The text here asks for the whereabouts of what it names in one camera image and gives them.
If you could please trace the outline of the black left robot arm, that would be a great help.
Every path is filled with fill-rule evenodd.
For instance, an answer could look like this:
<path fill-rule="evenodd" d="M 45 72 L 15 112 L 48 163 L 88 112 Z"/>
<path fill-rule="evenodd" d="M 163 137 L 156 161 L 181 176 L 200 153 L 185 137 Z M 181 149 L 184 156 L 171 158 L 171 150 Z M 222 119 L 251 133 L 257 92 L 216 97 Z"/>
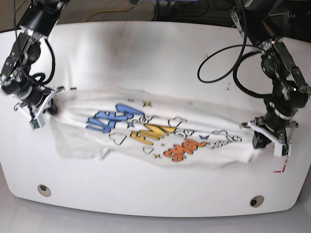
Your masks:
<path fill-rule="evenodd" d="M 240 127 L 254 131 L 255 149 L 273 143 L 274 155 L 282 157 L 291 155 L 290 137 L 298 127 L 293 117 L 308 102 L 311 88 L 283 43 L 281 30 L 269 16 L 269 11 L 278 4 L 278 0 L 238 0 L 230 14 L 240 34 L 254 49 L 239 58 L 239 63 L 260 54 L 261 69 L 273 84 L 271 94 L 246 89 L 238 80 L 239 66 L 236 65 L 233 70 L 236 86 L 252 97 L 263 99 L 267 111 L 264 116 L 242 123 Z"/>

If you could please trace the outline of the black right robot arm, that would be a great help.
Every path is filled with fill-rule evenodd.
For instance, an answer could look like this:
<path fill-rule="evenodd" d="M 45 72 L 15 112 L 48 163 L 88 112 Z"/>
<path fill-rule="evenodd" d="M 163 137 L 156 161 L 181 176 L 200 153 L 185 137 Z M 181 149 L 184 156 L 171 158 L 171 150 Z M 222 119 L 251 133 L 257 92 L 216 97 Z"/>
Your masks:
<path fill-rule="evenodd" d="M 45 125 L 44 113 L 56 115 L 58 110 L 54 96 L 65 88 L 47 87 L 55 74 L 55 55 L 48 38 L 57 24 L 67 0 L 33 0 L 19 22 L 14 23 L 16 33 L 10 55 L 6 58 L 0 73 L 0 89 L 6 95 L 17 97 L 20 102 L 14 106 L 28 119 L 35 130 Z M 49 76 L 44 73 L 31 75 L 30 70 L 41 55 L 41 41 L 44 40 L 52 57 Z"/>

